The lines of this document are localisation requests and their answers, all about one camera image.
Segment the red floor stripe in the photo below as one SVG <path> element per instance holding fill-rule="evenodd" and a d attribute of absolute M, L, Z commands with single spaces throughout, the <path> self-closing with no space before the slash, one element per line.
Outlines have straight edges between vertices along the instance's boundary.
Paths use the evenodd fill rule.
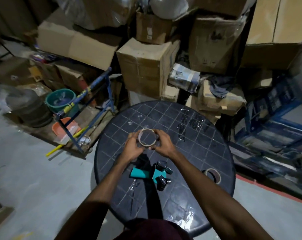
<path fill-rule="evenodd" d="M 272 192 L 272 193 L 275 193 L 275 194 L 281 195 L 281 196 L 283 196 L 283 197 L 286 197 L 286 198 L 288 198 L 288 199 L 294 200 L 294 201 L 296 201 L 296 202 L 302 203 L 302 200 L 300 200 L 300 199 L 298 199 L 298 198 L 296 198 L 296 197 L 294 197 L 294 196 L 291 196 L 291 195 L 289 195 L 289 194 L 287 194 L 287 193 L 284 193 L 284 192 L 281 192 L 281 191 L 278 191 L 278 190 L 269 188 L 269 187 L 267 187 L 267 186 L 265 186 L 265 185 L 259 184 L 259 183 L 257 183 L 257 181 L 255 181 L 255 180 L 254 180 L 254 181 L 249 180 L 249 179 L 244 178 L 244 177 L 242 177 L 242 176 L 240 176 L 240 175 L 238 175 L 238 174 L 236 174 L 236 178 L 237 178 L 237 179 L 240 179 L 240 180 L 242 180 L 242 181 L 245 181 L 245 182 L 247 182 L 247 183 L 254 184 L 254 185 L 256 185 L 256 186 L 258 186 L 258 187 L 260 187 L 260 188 L 262 188 L 262 189 L 265 189 L 265 190 L 267 190 L 267 191 L 270 191 L 270 192 Z"/>

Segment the left arm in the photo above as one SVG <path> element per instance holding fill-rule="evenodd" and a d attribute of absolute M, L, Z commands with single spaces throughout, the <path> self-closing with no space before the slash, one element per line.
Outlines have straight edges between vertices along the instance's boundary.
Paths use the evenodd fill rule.
<path fill-rule="evenodd" d="M 117 183 L 130 161 L 137 158 L 143 148 L 137 147 L 136 133 L 130 133 L 123 152 L 103 180 L 76 209 L 64 224 L 55 240 L 97 239 L 105 215 L 109 209 Z"/>

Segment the round black table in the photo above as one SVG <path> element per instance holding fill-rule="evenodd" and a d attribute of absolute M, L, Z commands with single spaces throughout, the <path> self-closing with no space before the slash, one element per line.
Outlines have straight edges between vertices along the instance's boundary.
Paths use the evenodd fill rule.
<path fill-rule="evenodd" d="M 201 171 L 216 169 L 219 184 L 233 196 L 235 169 L 233 157 L 215 126 L 195 110 L 166 101 L 136 104 L 114 117 L 104 129 L 95 151 L 94 171 L 97 184 L 109 172 L 123 151 L 128 133 L 143 128 L 161 129 L 185 157 Z M 159 160 L 167 161 L 174 172 L 172 182 L 157 191 L 148 180 L 129 178 L 133 167 L 148 170 Z M 155 151 L 145 152 L 122 174 L 110 210 L 123 224 L 135 218 L 163 218 L 175 222 L 192 237 L 210 229 L 210 224 L 175 165 Z"/>

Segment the hand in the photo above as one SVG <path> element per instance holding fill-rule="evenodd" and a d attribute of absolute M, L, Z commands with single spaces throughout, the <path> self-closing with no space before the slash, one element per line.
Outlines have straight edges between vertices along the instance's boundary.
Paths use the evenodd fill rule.
<path fill-rule="evenodd" d="M 170 136 L 161 129 L 153 129 L 159 136 L 160 146 L 152 146 L 151 148 L 159 153 L 161 156 L 172 159 L 177 154 L 177 149 L 173 145 Z"/>
<path fill-rule="evenodd" d="M 137 137 L 141 130 L 137 132 L 132 132 L 128 135 L 127 141 L 125 142 L 123 152 L 119 160 L 123 160 L 126 163 L 136 159 L 143 151 L 144 148 L 137 146 Z"/>

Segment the blue metal frame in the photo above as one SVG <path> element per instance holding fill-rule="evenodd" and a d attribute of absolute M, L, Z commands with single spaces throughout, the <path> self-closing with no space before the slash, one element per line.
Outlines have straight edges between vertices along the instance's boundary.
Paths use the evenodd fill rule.
<path fill-rule="evenodd" d="M 65 106 L 64 109 L 59 111 L 58 113 L 55 113 L 53 115 L 54 119 L 59 123 L 59 125 L 62 127 L 62 129 L 65 131 L 65 133 L 70 137 L 73 144 L 77 147 L 77 149 L 84 153 L 81 146 L 79 146 L 78 142 L 81 140 L 81 138 L 85 135 L 85 133 L 88 132 L 90 128 L 94 125 L 94 123 L 98 120 L 98 118 L 106 111 L 106 108 L 111 107 L 112 112 L 114 113 L 114 101 L 112 97 L 112 91 L 111 91 L 111 82 L 109 79 L 109 74 L 112 71 L 112 68 L 109 67 L 101 76 L 99 76 L 97 79 L 95 79 L 90 86 L 88 86 L 79 96 L 77 96 L 74 100 L 72 100 L 67 106 Z M 105 88 L 105 85 L 103 85 L 92 98 L 85 103 L 85 105 L 79 110 L 71 119 L 69 119 L 65 124 L 62 123 L 61 118 L 63 118 L 76 104 L 78 104 L 90 91 L 93 90 L 99 84 L 101 81 L 105 80 L 105 85 L 107 87 L 108 93 L 109 93 L 109 102 L 103 107 L 103 109 L 93 118 L 93 120 L 89 123 L 88 127 L 83 131 L 83 133 L 76 139 L 72 136 L 72 134 L 67 129 L 67 126 L 93 101 L 95 98 L 95 95 L 99 92 L 100 89 Z"/>

